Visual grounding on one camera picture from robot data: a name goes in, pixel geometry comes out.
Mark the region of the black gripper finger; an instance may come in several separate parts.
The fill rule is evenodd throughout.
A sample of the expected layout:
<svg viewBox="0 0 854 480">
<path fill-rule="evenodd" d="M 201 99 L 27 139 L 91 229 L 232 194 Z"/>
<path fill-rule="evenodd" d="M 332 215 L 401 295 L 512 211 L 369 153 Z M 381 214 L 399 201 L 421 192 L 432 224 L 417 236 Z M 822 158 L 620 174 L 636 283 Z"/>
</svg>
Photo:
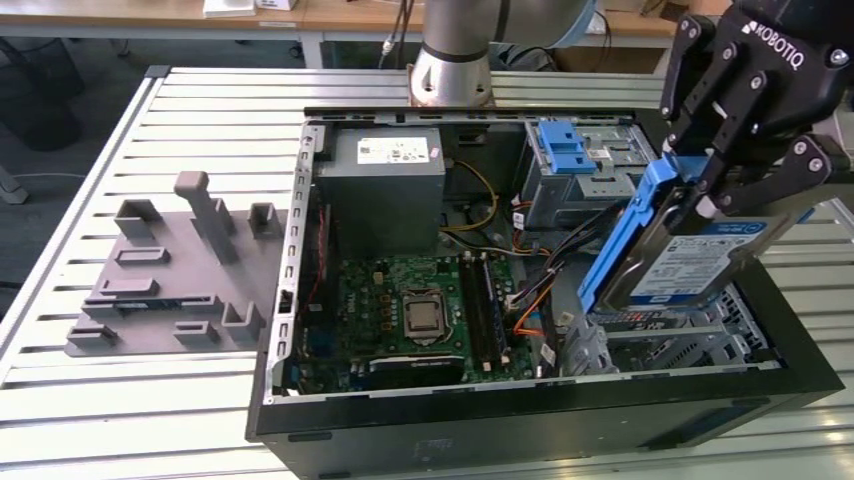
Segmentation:
<svg viewBox="0 0 854 480">
<path fill-rule="evenodd" d="M 735 221 L 787 228 L 818 203 L 851 192 L 851 160 L 827 135 L 800 135 L 766 165 L 732 165 L 712 154 L 694 187 L 692 228 Z"/>
<path fill-rule="evenodd" d="M 686 14 L 678 21 L 660 99 L 663 151 L 690 156 L 711 150 L 727 169 L 764 173 L 767 154 L 752 129 L 767 106 L 767 70 L 750 22 L 743 13 L 718 20 Z"/>
</svg>

